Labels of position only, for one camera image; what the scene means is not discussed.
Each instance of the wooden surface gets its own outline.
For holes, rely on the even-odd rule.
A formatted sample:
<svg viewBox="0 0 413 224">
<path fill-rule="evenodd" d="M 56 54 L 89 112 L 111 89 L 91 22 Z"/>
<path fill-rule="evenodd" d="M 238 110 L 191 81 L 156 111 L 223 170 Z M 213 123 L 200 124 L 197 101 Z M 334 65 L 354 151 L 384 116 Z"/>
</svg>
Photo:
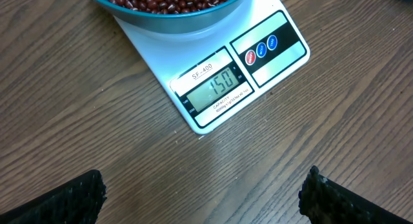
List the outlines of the wooden surface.
<svg viewBox="0 0 413 224">
<path fill-rule="evenodd" d="M 105 223 L 308 223 L 312 165 L 413 221 L 413 5 L 282 0 L 308 64 L 200 139 L 91 0 L 0 0 L 0 213 L 99 169 Z"/>
</svg>

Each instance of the pile of beans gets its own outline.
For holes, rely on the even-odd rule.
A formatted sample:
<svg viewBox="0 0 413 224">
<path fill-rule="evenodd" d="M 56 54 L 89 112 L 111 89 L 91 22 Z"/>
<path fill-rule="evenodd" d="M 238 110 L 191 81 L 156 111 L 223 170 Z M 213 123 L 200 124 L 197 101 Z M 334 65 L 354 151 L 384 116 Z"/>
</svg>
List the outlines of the pile of beans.
<svg viewBox="0 0 413 224">
<path fill-rule="evenodd" d="M 185 14 L 220 5 L 228 0 L 109 0 L 115 5 L 152 14 Z"/>
</svg>

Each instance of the white scale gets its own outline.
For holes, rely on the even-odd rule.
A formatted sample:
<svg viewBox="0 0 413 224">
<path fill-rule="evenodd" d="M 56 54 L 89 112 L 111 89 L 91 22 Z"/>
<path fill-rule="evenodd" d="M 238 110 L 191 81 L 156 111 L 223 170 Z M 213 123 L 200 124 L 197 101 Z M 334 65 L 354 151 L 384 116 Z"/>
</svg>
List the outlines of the white scale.
<svg viewBox="0 0 413 224">
<path fill-rule="evenodd" d="M 213 131 L 310 58 L 280 0 L 243 0 L 218 23 L 187 34 L 116 20 L 197 134 Z"/>
</svg>

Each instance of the bowl rim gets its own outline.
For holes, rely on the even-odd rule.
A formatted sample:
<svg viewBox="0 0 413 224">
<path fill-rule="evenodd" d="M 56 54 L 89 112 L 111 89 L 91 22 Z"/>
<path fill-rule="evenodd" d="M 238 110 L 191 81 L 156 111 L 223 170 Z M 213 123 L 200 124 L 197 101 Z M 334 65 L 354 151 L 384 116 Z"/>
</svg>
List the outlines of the bowl rim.
<svg viewBox="0 0 413 224">
<path fill-rule="evenodd" d="M 232 3 L 235 3 L 238 0 L 229 0 L 221 5 L 217 5 L 213 8 L 207 8 L 205 10 L 197 11 L 197 12 L 189 12 L 187 14 L 150 14 L 146 12 L 140 12 L 140 11 L 133 11 L 128 8 L 121 7 L 119 5 L 112 4 L 108 0 L 94 0 L 97 1 L 98 3 L 101 3 L 104 6 L 109 6 L 110 8 L 114 8 L 117 11 L 120 12 L 125 12 L 127 14 L 131 15 L 137 15 L 137 16 L 143 16 L 143 17 L 156 17 L 156 18 L 163 18 L 163 19 L 174 19 L 174 18 L 186 18 L 186 17 L 195 17 L 198 15 L 203 15 L 203 14 L 208 14 L 211 13 L 215 10 L 218 10 L 220 8 L 226 7 L 228 5 L 231 5 Z"/>
</svg>

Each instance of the blue bowl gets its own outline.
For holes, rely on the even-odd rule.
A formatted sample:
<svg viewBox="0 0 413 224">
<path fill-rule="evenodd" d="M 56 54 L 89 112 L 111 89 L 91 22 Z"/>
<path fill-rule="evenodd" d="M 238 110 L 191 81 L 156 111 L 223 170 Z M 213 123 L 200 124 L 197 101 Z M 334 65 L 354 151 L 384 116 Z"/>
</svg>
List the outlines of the blue bowl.
<svg viewBox="0 0 413 224">
<path fill-rule="evenodd" d="M 242 2 L 242 0 L 229 0 L 213 8 L 187 14 L 149 14 L 114 5 L 108 0 L 94 1 L 127 23 L 164 34 L 182 34 L 204 29 L 222 20 Z"/>
</svg>

